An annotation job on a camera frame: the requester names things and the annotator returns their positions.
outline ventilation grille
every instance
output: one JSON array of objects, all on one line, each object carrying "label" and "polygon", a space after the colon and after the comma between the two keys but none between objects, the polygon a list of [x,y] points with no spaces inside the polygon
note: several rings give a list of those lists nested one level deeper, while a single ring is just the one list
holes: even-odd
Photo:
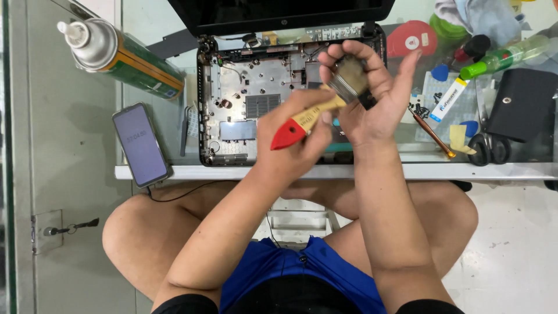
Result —
[{"label": "ventilation grille", "polygon": [[281,94],[246,96],[246,119],[260,118],[281,103]]}]

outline hand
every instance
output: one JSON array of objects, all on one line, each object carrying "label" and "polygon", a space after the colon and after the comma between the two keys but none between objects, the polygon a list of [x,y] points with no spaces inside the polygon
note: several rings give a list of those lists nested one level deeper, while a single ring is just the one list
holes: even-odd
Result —
[{"label": "hand", "polygon": [[354,102],[339,111],[339,124],[353,145],[353,150],[362,145],[378,141],[392,140],[393,133],[407,110],[411,98],[411,88],[415,65],[422,51],[417,50],[405,57],[399,73],[393,79],[382,59],[369,46],[354,40],[345,40],[342,45],[330,45],[328,52],[322,52],[318,60],[321,80],[331,79],[329,67],[345,54],[366,60],[364,68],[372,95],[378,103],[370,110]]},{"label": "hand", "polygon": [[282,105],[258,120],[258,156],[252,171],[286,188],[294,180],[307,173],[331,143],[330,112],[318,118],[311,135],[302,141],[281,150],[271,150],[271,142],[277,130],[289,118],[315,104],[332,99],[330,90],[297,90]]}]

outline phone screen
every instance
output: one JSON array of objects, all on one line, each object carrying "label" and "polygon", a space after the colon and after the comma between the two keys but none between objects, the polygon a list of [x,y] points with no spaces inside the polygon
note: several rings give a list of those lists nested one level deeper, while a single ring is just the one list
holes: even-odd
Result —
[{"label": "phone screen", "polygon": [[116,113],[113,120],[138,187],[164,178],[167,165],[144,107],[134,105],[128,111]]}]

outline cabinet door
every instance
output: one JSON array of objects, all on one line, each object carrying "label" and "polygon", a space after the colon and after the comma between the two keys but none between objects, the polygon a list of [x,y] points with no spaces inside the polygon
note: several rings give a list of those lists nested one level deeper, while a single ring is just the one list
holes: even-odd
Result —
[{"label": "cabinet door", "polygon": [[[12,1],[10,14],[18,312],[136,313],[135,289],[102,248],[104,222],[132,195],[114,177],[116,83],[75,67],[56,23],[77,15],[45,0]],[[31,244],[30,217],[100,224]]]}]

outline smartphone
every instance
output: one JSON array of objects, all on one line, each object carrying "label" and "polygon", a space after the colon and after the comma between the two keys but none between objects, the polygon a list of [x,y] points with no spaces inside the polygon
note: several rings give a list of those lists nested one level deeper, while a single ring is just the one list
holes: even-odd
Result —
[{"label": "smartphone", "polygon": [[112,121],[138,188],[170,177],[171,169],[159,147],[144,103],[118,111],[112,115]]}]

